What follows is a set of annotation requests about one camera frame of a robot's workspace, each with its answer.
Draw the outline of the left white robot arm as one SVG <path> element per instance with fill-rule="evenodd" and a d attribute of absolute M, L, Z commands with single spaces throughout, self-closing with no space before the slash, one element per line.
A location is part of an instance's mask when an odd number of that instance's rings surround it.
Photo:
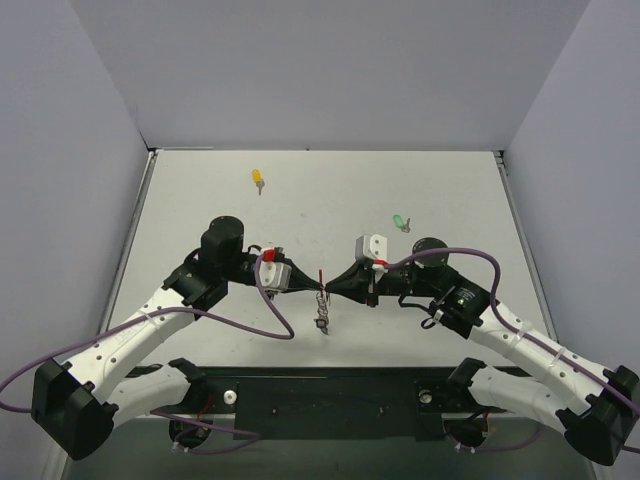
<path fill-rule="evenodd" d="M 230 283 L 257 288 L 265 301 L 278 293 L 320 291 L 282 248 L 244 251 L 244 225 L 217 217 L 192 251 L 127 322 L 76 350 L 63 363 L 50 358 L 34 375 L 32 419 L 74 460 L 95 452 L 117 424 L 166 405 L 192 412 L 206 397 L 196 368 L 179 360 L 131 385 L 125 377 L 172 335 L 208 316 Z"/>

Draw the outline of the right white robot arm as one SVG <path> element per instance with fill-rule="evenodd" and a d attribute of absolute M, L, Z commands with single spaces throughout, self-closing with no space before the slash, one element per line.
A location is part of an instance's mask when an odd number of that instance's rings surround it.
<path fill-rule="evenodd" d="M 364 235 L 356 241 L 354 264 L 325 289 L 375 307 L 382 296 L 429 299 L 431 324 L 481 345 L 525 372 L 520 378 L 486 363 L 465 359 L 447 383 L 449 402 L 475 403 L 535 420 L 561 433 L 570 446 L 603 466 L 627 450 L 639 420 L 639 377 L 620 365 L 607 368 L 561 346 L 496 297 L 498 261 L 472 248 L 449 247 L 423 238 L 410 256 L 387 260 L 387 241 Z"/>

